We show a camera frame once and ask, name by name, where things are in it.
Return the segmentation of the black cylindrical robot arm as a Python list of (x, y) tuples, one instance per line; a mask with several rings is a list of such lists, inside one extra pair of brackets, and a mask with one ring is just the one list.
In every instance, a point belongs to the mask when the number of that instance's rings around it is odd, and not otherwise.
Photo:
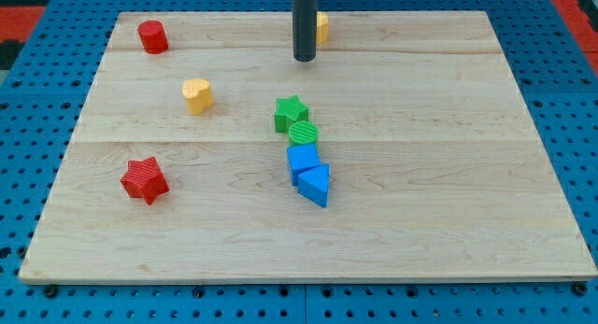
[(293, 58), (302, 63), (316, 57), (317, 0), (292, 0)]

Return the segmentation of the yellow block behind arm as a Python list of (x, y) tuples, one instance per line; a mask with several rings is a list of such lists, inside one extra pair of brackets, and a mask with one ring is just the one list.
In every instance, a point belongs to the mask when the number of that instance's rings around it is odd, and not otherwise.
[(328, 40), (329, 18), (326, 12), (317, 12), (316, 44), (321, 45)]

